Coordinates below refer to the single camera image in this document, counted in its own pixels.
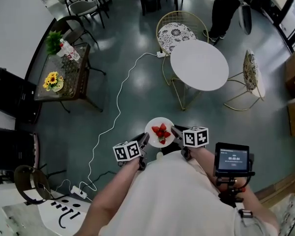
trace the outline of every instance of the gray floor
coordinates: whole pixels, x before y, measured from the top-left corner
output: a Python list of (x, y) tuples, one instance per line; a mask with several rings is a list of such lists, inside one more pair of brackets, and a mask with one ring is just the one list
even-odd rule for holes
[[(211, 26), (211, 13), (214, 0), (184, 0), (182, 10), (200, 17), (208, 28)], [(94, 42), (90, 62), (93, 67), (107, 72), (106, 78), (91, 71), (88, 95), (101, 107), (98, 113), (83, 101), (65, 102), (71, 110), (66, 113), (57, 102), (43, 103), (36, 125), (22, 124), (21, 128), (35, 131), (40, 140), (40, 164), (48, 163), (47, 171), (67, 169), (67, 173), (50, 178), (51, 184), (58, 185), (63, 179), (78, 185), (88, 182), (88, 163), (92, 149), (97, 143), (99, 133), (113, 124), (118, 114), (116, 95), (121, 82), (135, 60), (144, 52), (156, 53), (159, 50), (155, 29), (159, 19), (175, 9), (173, 0), (162, 0), (162, 10), (142, 16), (140, 0), (113, 0), (110, 5), (110, 19), (103, 15), (106, 25), (102, 29), (99, 17), (89, 26), (99, 42), (100, 50)], [(107, 170), (117, 171), (112, 146), (129, 140), (144, 131), (145, 125), (155, 117), (169, 118), (179, 125), (200, 125), (209, 128), (210, 144), (207, 148), (214, 151), (217, 142), (249, 145), (255, 154), (254, 170), (256, 176), (251, 180), (254, 191), (279, 181), (295, 171), (295, 137), (290, 136), (287, 100), (290, 98), (284, 86), (283, 62), (290, 55), (275, 27), (263, 15), (252, 12), (253, 28), (249, 36), (238, 25), (235, 13), (226, 38), (217, 48), (226, 57), (230, 75), (242, 71), (247, 48), (254, 51), (266, 88), (265, 102), (258, 102), (246, 112), (232, 111), (223, 102), (244, 89), (232, 82), (221, 89), (203, 93), (192, 107), (182, 112), (172, 88), (163, 80), (162, 59), (145, 56), (138, 61), (124, 84), (119, 97), (121, 116), (116, 127), (101, 137), (91, 164), (91, 179)], [(44, 50), (37, 58), (30, 80), (37, 83), (45, 58)], [(170, 63), (166, 70), (171, 71)], [(246, 95), (235, 104), (245, 107), (255, 97)], [(148, 159), (155, 159), (157, 149), (149, 147)], [(97, 182), (101, 190), (112, 175), (106, 175)], [(67, 192), (67, 186), (60, 189)], [(86, 188), (90, 197), (96, 193)]]

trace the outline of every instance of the patterned chair cushion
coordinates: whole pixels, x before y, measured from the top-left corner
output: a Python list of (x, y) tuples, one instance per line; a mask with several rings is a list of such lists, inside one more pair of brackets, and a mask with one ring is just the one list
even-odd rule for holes
[(192, 30), (181, 23), (169, 23), (164, 25), (157, 34), (161, 47), (171, 54), (173, 49), (181, 41), (196, 39)]
[(243, 66), (244, 81), (248, 91), (252, 91), (258, 84), (258, 65), (251, 50), (246, 51)]

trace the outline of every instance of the white shirt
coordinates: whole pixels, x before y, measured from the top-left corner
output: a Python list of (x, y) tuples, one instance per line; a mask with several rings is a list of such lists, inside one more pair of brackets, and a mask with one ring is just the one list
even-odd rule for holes
[(219, 200), (198, 163), (187, 163), (175, 151), (137, 175), (120, 209), (99, 235), (263, 236), (277, 232), (269, 234), (256, 218), (246, 227), (236, 209)]

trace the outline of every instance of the digital display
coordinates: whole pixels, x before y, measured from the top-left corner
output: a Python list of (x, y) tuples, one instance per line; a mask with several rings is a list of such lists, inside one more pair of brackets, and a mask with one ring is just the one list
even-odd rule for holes
[(220, 149), (220, 170), (247, 170), (247, 151), (236, 149)]

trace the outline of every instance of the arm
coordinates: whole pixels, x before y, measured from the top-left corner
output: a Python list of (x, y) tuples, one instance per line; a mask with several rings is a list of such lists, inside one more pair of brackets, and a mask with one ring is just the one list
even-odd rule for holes
[(75, 236), (97, 236), (120, 208), (132, 180), (139, 169), (139, 158), (124, 165), (113, 180), (99, 192), (91, 203), (85, 220)]
[[(203, 147), (189, 149), (190, 155), (197, 160), (197, 162), (207, 174), (207, 177), (216, 186), (216, 177), (213, 176), (214, 155)], [(237, 179), (235, 187), (241, 187), (245, 183), (246, 179), (240, 177)], [(222, 184), (221, 186), (217, 186), (217, 188), (219, 191), (223, 191), (227, 188), (227, 185)], [(269, 224), (273, 225), (277, 231), (279, 231), (279, 225), (277, 223), (276, 216), (269, 209), (263, 207), (256, 195), (250, 189), (249, 185), (246, 186), (245, 192), (238, 193), (237, 196), (244, 198), (243, 204), (245, 209), (252, 211), (255, 217), (258, 217), (264, 222), (268, 222)]]

